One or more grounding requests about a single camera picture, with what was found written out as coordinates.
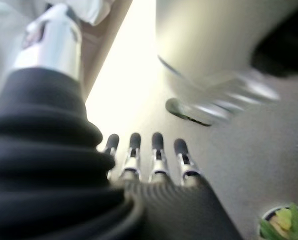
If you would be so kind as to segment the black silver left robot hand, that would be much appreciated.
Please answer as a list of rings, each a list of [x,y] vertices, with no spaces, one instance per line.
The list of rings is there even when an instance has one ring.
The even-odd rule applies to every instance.
[[[164,138],[151,138],[151,170],[141,181],[141,136],[130,136],[120,176],[114,182],[140,205],[142,216],[135,240],[239,240],[241,234],[227,214],[213,188],[192,159],[187,143],[173,143],[180,183],[171,178]]]

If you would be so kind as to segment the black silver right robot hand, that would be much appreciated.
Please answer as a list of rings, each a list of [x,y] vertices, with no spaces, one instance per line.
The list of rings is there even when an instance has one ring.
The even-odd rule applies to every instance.
[[[180,119],[205,127],[227,122],[251,105],[280,99],[264,78],[260,72],[249,69],[217,74],[197,84],[176,72],[168,82],[175,96],[166,100],[165,109]]]

